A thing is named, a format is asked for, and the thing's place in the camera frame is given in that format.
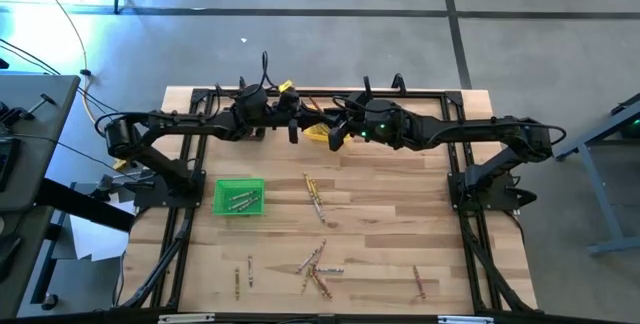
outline green plastic bin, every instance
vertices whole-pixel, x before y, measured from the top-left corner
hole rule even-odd
[[[255,190],[257,193],[246,198],[229,201],[236,195]],[[243,211],[230,210],[233,204],[249,198],[259,196],[258,201],[251,204]],[[215,194],[213,195],[213,215],[262,215],[264,212],[264,179],[218,179],[216,180]]]

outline wooden table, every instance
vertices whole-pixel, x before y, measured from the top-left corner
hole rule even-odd
[[[193,89],[168,87],[162,109],[186,113]],[[487,91],[462,93],[468,119],[491,116]],[[331,105],[329,99],[316,101]],[[396,102],[416,113],[441,117],[436,100]],[[204,165],[207,186],[191,234],[180,311],[472,313],[460,227],[449,208],[446,147],[394,151],[356,138],[334,153],[326,143],[299,137],[297,145],[290,144],[286,129],[278,129],[268,130],[262,142],[209,138]],[[193,153],[196,143],[193,140]],[[154,146],[169,157],[178,157],[181,144],[181,136],[172,136],[159,139]],[[476,162],[482,163],[500,145],[473,144],[473,150]],[[327,225],[322,225],[311,205],[303,172],[319,186]],[[230,177],[265,179],[263,216],[212,215],[215,180]],[[157,262],[166,216],[166,209],[151,209],[133,228],[122,302]],[[536,307],[519,230],[499,212],[488,212],[487,223],[497,267],[522,300]],[[345,269],[343,275],[325,275],[332,300],[323,299],[313,283],[301,294],[303,276],[295,274],[322,239],[327,239],[327,245],[319,266]],[[253,255],[254,263],[252,288],[248,255]],[[413,265],[422,277],[426,299],[417,297]],[[236,267],[241,277],[238,301]],[[486,276],[482,269],[478,272],[483,298],[489,303]],[[172,276],[173,267],[163,300],[169,295]]]

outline gray floor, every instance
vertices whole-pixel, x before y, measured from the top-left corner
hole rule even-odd
[[[131,1],[148,7],[445,7],[444,0]],[[639,0],[456,3],[460,10],[640,10]],[[412,88],[460,87],[446,19],[100,15],[73,19],[97,76],[92,93],[118,109],[157,108],[168,85],[234,84],[240,75],[257,80],[262,50],[269,52],[274,80],[291,78],[299,86],[354,86],[363,75],[369,75],[374,86],[387,86],[401,72]],[[40,28],[42,22],[47,23],[45,29]],[[490,91],[498,115],[530,116],[561,125],[571,137],[595,126],[611,107],[640,88],[636,64],[640,21],[461,20],[460,26],[472,86]],[[75,73],[82,65],[73,32],[55,8],[0,14],[0,35],[60,71]],[[16,68],[29,69],[28,64]],[[111,162],[79,101],[62,141]],[[48,175],[68,183],[97,180],[104,172],[104,167],[62,148]],[[570,157],[564,163],[550,160],[523,166],[518,172],[523,176],[521,186],[539,195],[523,210],[522,223],[540,308],[554,314],[637,322],[640,251],[587,255],[585,246],[605,240],[607,232],[581,163]],[[638,221],[629,219],[638,218],[640,210],[629,205],[620,210],[627,219],[626,230],[632,233],[638,231],[633,225]],[[52,289],[61,296],[61,304],[48,313],[107,308],[116,272],[113,261],[60,264]],[[28,304],[20,313],[47,314]]]

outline white paper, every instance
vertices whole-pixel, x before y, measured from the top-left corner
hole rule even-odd
[[[118,194],[110,195],[108,204],[133,214],[133,201],[119,203]],[[76,256],[82,259],[91,255],[92,261],[119,257],[127,249],[129,233],[112,229],[89,220],[71,216],[71,229]]]

